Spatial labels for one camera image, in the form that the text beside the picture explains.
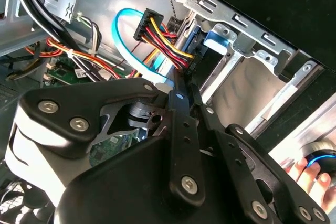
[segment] wire bundle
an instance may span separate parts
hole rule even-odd
[[[81,51],[74,51],[73,49],[69,49],[66,46],[54,41],[52,38],[48,38],[47,39],[47,44],[51,47],[55,47],[59,50],[61,50],[62,52],[65,52],[69,58],[73,58],[73,57],[78,57],[80,59],[83,59],[85,61],[88,61],[90,63],[95,64],[96,66],[106,70],[107,72],[109,72],[110,74],[112,74],[112,76],[119,80],[121,79],[121,77],[117,74],[117,72],[108,64],[106,64],[104,61],[93,57],[90,54],[81,52]],[[50,58],[50,56],[41,56],[42,58]]]
[[[68,48],[78,52],[81,49],[71,37],[66,28],[58,21],[41,3],[40,0],[20,0],[29,16],[45,31],[54,41],[62,43]],[[79,57],[73,57],[74,63],[82,69],[92,81],[102,81],[104,78],[89,63],[82,61]]]
[[[92,31],[92,49],[91,49],[91,55],[93,57],[96,56],[97,51],[100,47],[101,41],[102,41],[102,35],[99,30],[98,25],[93,22],[90,18],[82,16],[80,13],[76,18],[74,18],[80,23],[83,23],[85,26],[89,27]]]
[[[154,18],[150,18],[150,21],[151,23],[146,27],[146,33],[142,39],[169,58],[178,70],[186,68],[188,66],[186,58],[192,59],[194,56],[174,47],[167,38],[176,39],[176,35],[170,34],[167,30],[166,32],[160,31]]]
[[[34,55],[35,54],[35,51],[32,50],[31,48],[29,47],[26,47],[25,48],[27,52],[29,52],[31,55]],[[40,57],[57,57],[57,56],[60,56],[63,54],[63,51],[60,50],[60,49],[56,49],[54,51],[51,51],[51,52],[40,52]]]

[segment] finger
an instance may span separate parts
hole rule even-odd
[[[324,195],[330,185],[331,178],[328,173],[323,173],[310,190],[309,196],[322,207]]]
[[[298,179],[298,185],[306,192],[309,193],[311,186],[313,185],[314,179],[320,172],[321,167],[318,163],[313,163],[307,169],[305,169],[300,178]]]
[[[295,181],[298,181],[301,173],[303,172],[307,164],[308,162],[305,158],[301,159],[299,162],[293,165],[288,175]]]
[[[322,203],[322,209],[326,212],[326,214],[328,214],[335,206],[336,206],[336,187],[332,187],[325,192]]]

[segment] screw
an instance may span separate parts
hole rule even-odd
[[[308,211],[304,208],[304,207],[299,207],[300,209],[300,213],[307,219],[307,220],[311,220],[311,216],[308,213]]]
[[[181,180],[182,187],[184,190],[187,191],[189,194],[197,194],[198,192],[198,185],[193,178],[188,176],[184,176]]]
[[[308,72],[309,70],[311,70],[312,69],[312,65],[311,64],[307,64],[307,65],[305,65],[304,67],[303,67],[303,70],[304,70],[304,72]]]
[[[243,130],[239,127],[236,127],[236,132],[238,132],[240,135],[243,135]]]
[[[176,96],[177,96],[178,98],[182,99],[182,100],[184,99],[183,95],[181,95],[181,94],[179,94],[179,93],[177,93]]]
[[[268,217],[267,211],[266,211],[265,207],[264,207],[260,202],[253,201],[253,202],[252,202],[252,207],[253,207],[254,212],[255,212],[261,219],[264,219],[264,220],[267,219],[267,217]]]
[[[228,35],[229,33],[230,33],[230,31],[228,29],[224,29],[224,31],[223,31],[224,35]]]
[[[58,105],[54,103],[53,101],[41,101],[38,104],[38,108],[47,114],[54,114],[58,111]]]
[[[145,84],[144,85],[145,89],[149,90],[149,91],[153,91],[153,88],[152,86],[148,85],[148,84]]]
[[[213,113],[214,113],[214,110],[211,109],[210,107],[207,107],[207,108],[206,108],[206,111],[209,112],[210,114],[213,114]]]
[[[89,128],[89,123],[83,118],[74,118],[70,121],[70,126],[75,131],[84,132]]]
[[[325,217],[323,216],[323,214],[317,210],[316,208],[313,208],[314,214],[317,216],[317,218],[319,218],[322,221],[325,221]]]

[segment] orange wire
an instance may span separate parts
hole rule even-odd
[[[162,23],[161,24],[162,25],[162,27],[163,27],[163,29],[164,29],[164,31],[166,32],[166,33],[170,33],[170,31],[168,30],[168,28],[167,28],[167,26],[164,24],[164,23]]]
[[[27,52],[29,52],[31,55],[34,55],[35,52],[31,50],[29,47],[25,48]],[[61,55],[63,52],[60,49],[54,50],[52,52],[40,52],[40,57],[55,57]]]
[[[60,43],[57,43],[55,42],[53,39],[51,38],[48,38],[47,39],[47,44],[49,46],[52,46],[52,47],[56,47],[66,53],[70,52],[70,49],[68,49],[67,47],[65,47],[64,45],[60,44]],[[108,72],[110,72],[111,74],[113,74],[113,76],[116,78],[116,79],[120,79],[120,76],[114,71],[114,69],[107,65],[104,61],[98,59],[98,58],[94,58],[92,57],[91,55],[89,54],[86,54],[84,52],[79,52],[79,51],[73,51],[72,52],[73,55],[77,56],[77,57],[80,57],[80,58],[83,58],[83,59],[86,59],[86,60],[89,60],[91,62],[94,62],[95,64],[99,65],[100,67],[102,67],[103,69],[107,70]]]

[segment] black connector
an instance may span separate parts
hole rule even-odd
[[[145,42],[141,37],[144,36],[144,33],[146,32],[146,27],[148,27],[148,25],[151,23],[150,18],[154,18],[157,26],[161,26],[164,16],[154,10],[150,10],[147,8],[135,31],[134,39],[136,41]]]

